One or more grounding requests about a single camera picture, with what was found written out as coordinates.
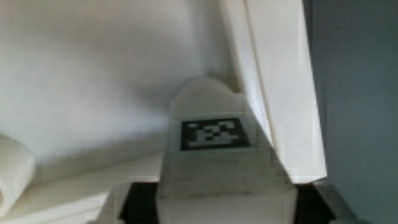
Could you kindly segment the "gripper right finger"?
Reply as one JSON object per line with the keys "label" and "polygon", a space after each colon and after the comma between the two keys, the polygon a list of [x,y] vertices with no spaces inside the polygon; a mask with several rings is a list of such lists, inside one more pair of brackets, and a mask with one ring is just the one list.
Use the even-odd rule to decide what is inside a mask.
{"label": "gripper right finger", "polygon": [[325,181],[297,185],[293,224],[371,224],[352,212],[334,186]]}

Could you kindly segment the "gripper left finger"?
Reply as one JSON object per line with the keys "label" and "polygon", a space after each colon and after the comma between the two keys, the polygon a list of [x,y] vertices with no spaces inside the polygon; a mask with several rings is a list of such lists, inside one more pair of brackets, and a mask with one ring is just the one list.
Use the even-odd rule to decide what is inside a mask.
{"label": "gripper left finger", "polygon": [[108,197],[105,224],[160,224],[156,189],[156,182],[133,182],[116,187]]}

